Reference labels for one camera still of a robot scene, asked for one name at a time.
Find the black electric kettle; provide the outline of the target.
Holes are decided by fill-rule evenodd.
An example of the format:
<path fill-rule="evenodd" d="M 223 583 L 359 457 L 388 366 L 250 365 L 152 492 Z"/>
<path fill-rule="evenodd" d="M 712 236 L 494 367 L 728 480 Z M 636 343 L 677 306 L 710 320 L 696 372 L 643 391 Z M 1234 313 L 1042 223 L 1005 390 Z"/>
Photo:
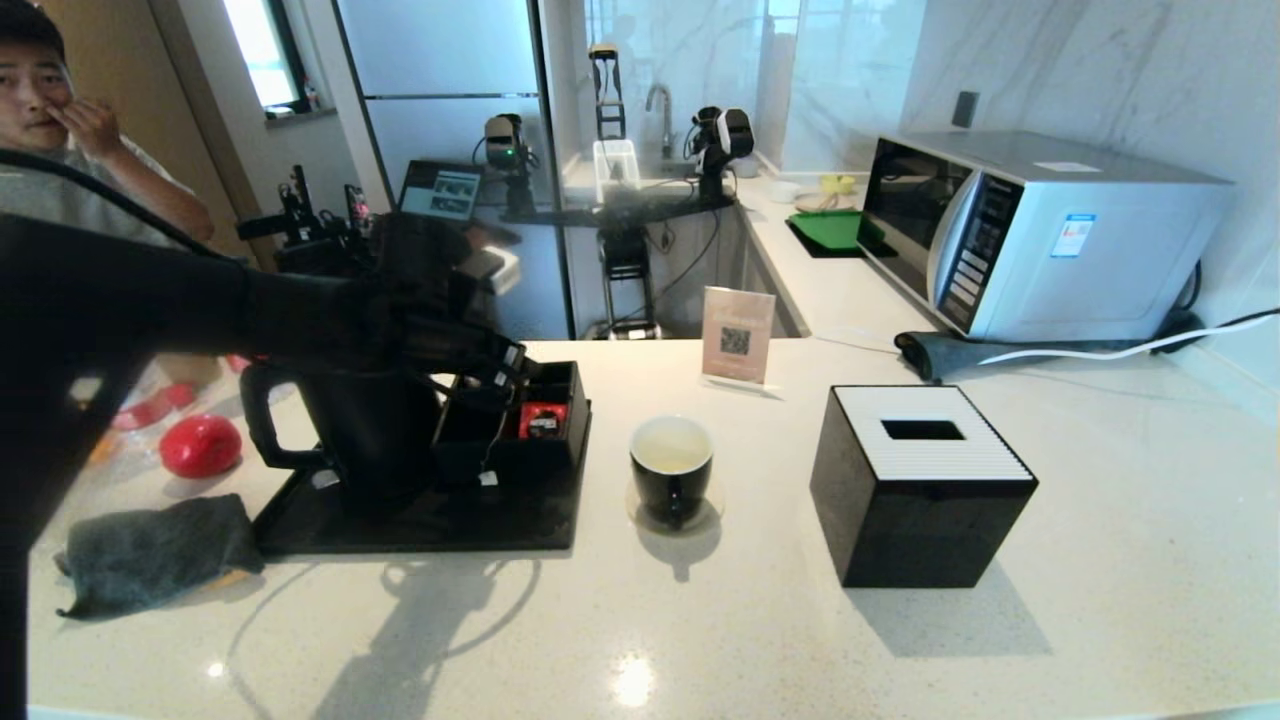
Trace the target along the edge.
<path fill-rule="evenodd" d="M 276 437 L 270 391 L 293 384 L 319 447 L 285 450 Z M 389 503 L 428 483 L 442 404 L 429 384 L 402 372 L 305 372 L 253 364 L 239 377 L 250 438 L 270 468 L 332 469 L 347 503 Z"/>

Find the red sachet packet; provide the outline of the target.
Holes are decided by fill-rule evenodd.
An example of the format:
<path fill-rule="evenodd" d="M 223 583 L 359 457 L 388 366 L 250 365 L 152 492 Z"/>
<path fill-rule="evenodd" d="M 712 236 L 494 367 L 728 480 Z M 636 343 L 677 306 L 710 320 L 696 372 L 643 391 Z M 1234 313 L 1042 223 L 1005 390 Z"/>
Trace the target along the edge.
<path fill-rule="evenodd" d="M 554 439 L 567 425 L 567 404 L 531 401 L 520 406 L 517 437 L 520 439 Z"/>

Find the black compartment organizer box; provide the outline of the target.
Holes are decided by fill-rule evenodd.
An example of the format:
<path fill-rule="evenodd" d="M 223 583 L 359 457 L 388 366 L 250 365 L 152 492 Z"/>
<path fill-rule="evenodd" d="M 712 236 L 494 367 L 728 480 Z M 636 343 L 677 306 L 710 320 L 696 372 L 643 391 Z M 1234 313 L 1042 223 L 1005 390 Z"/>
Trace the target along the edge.
<path fill-rule="evenodd" d="M 567 404 L 564 433 L 554 439 L 520 439 L 520 406 L 543 401 Z M 544 364 L 538 380 L 527 386 L 507 410 L 506 430 L 493 450 L 490 469 L 497 487 L 532 486 L 553 482 L 561 473 L 576 468 L 582 459 L 590 419 L 589 401 L 576 361 Z M 497 413 L 479 413 L 448 396 L 433 437 L 433 457 L 438 482 L 452 489 L 483 488 L 479 464 L 486 442 L 497 427 Z"/>

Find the black serving tray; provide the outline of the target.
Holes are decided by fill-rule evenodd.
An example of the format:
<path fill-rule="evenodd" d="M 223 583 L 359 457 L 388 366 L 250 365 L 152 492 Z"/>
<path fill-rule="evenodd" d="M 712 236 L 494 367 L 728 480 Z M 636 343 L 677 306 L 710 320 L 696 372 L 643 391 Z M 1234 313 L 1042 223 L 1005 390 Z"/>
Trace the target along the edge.
<path fill-rule="evenodd" d="M 317 489 L 311 471 L 293 471 L 253 519 L 259 548 L 271 560 L 292 555 L 536 552 L 573 547 L 593 402 L 582 459 L 553 482 L 452 489 L 436 479 L 387 512 L 346 511 L 335 486 Z"/>

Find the open laptop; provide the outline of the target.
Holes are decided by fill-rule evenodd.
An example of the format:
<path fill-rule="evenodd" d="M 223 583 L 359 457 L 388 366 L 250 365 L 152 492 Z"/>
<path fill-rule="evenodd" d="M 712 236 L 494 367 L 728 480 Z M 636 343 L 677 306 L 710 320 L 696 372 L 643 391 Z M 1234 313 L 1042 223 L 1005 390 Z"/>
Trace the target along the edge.
<path fill-rule="evenodd" d="M 479 167 L 412 160 L 404 173 L 397 209 L 466 225 L 474 218 L 483 178 Z"/>

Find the black mug white inside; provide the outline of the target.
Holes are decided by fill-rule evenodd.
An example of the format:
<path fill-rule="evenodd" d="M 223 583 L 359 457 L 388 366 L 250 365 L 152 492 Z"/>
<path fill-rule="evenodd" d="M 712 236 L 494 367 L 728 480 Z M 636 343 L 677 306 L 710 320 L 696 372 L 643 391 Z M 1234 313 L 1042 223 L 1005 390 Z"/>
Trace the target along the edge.
<path fill-rule="evenodd" d="M 710 432 L 690 416 L 652 416 L 631 434 L 628 459 L 641 510 L 672 532 L 689 527 L 710 484 Z"/>

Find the black background robot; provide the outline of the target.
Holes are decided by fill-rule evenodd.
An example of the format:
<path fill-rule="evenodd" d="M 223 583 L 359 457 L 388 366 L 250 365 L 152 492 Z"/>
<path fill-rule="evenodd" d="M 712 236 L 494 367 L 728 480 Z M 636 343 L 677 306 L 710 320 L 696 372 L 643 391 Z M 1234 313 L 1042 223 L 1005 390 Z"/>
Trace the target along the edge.
<path fill-rule="evenodd" d="M 618 49 L 613 44 L 594 44 L 588 58 L 595 91 L 598 140 L 628 138 Z M 662 338 L 657 304 L 664 293 L 653 290 L 649 228 L 727 208 L 731 197 L 723 188 L 724 170 L 732 161 L 753 154 L 753 126 L 741 108 L 705 106 L 692 115 L 691 124 L 685 147 L 694 160 L 692 172 L 681 179 L 691 188 L 686 199 L 660 199 L 653 193 L 658 186 L 644 187 L 640 178 L 637 190 L 616 190 L 603 204 L 540 211 L 529 184 L 534 160 L 524 142 L 520 117 L 504 113 L 486 122 L 483 141 L 486 163 L 503 174 L 507 184 L 503 220 L 595 229 L 605 300 L 605 323 L 595 333 L 599 340 Z"/>

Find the QR code sign stand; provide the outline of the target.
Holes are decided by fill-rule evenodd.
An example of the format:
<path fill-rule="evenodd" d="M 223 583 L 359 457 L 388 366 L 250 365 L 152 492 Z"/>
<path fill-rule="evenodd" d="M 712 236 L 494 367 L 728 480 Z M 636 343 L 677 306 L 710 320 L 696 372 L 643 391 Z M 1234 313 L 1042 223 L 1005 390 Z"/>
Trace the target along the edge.
<path fill-rule="evenodd" d="M 778 398 L 767 382 L 776 310 L 772 293 L 704 288 L 701 314 L 701 378 L 709 386 Z"/>

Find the red round toy fruit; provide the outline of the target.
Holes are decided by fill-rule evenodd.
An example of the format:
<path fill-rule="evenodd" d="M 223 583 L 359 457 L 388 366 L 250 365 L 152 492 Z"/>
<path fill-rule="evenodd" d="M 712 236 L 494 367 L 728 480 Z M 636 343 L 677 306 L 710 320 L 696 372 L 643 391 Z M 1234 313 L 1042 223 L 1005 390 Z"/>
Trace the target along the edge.
<path fill-rule="evenodd" d="M 177 477 L 207 479 L 230 470 L 242 457 L 241 433 L 230 419 L 200 414 L 179 420 L 161 437 L 161 465 Z"/>

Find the grey refrigerator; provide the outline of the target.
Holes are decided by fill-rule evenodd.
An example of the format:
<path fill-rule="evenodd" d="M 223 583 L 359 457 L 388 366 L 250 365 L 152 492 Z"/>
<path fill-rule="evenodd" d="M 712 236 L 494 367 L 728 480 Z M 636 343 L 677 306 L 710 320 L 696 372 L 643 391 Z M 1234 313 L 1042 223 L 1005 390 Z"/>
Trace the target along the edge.
<path fill-rule="evenodd" d="M 485 161 L 485 123 L 516 114 L 536 210 L 557 205 L 529 0 L 333 0 L 392 205 L 416 160 Z"/>

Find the window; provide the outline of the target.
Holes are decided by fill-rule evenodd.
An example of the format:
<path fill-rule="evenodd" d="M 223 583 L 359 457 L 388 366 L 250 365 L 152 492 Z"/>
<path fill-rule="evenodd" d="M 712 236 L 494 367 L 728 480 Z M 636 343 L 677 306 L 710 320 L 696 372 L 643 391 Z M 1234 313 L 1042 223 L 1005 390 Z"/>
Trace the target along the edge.
<path fill-rule="evenodd" d="M 221 0 L 253 94 L 269 119 L 314 110 L 285 0 Z"/>

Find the green tray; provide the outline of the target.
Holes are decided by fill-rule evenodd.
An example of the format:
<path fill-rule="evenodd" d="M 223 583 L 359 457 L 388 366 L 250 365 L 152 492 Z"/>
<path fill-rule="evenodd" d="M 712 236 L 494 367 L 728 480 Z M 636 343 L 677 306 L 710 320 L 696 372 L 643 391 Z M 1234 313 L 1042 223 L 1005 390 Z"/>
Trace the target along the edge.
<path fill-rule="evenodd" d="M 810 258 L 892 258 L 883 232 L 863 218 L 861 211 L 796 213 L 786 225 Z"/>

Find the grey orange microfiber cloth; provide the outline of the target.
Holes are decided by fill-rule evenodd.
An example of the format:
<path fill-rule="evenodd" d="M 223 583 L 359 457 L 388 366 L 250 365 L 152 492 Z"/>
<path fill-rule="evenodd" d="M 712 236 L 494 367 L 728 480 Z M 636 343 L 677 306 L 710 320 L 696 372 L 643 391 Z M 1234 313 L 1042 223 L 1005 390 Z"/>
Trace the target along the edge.
<path fill-rule="evenodd" d="M 232 573 L 257 575 L 265 569 L 238 495 L 81 520 L 68 530 L 55 564 L 76 594 L 56 615 L 76 621 L 145 612 Z"/>

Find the person in grey shirt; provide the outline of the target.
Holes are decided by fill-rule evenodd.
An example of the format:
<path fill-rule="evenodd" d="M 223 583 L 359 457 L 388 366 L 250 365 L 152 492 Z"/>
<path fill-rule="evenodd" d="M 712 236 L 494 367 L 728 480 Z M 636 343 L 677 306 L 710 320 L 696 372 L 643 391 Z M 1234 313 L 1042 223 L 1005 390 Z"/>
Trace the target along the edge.
<path fill-rule="evenodd" d="M 29 0 L 0 0 L 0 150 L 27 152 L 93 177 L 210 243 L 209 208 L 120 129 L 114 109 L 77 94 L 61 33 Z M 0 211 L 159 247 L 165 234 L 58 176 L 0 163 Z"/>

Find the silver microwave oven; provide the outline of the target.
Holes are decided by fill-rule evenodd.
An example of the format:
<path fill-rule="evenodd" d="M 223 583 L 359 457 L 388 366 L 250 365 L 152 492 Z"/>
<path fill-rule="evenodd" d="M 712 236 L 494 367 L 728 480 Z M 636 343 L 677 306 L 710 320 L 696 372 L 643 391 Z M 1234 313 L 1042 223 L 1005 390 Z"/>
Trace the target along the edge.
<path fill-rule="evenodd" d="M 1024 129 L 888 135 L 876 141 L 858 242 L 964 340 L 1148 340 L 1234 190 Z"/>

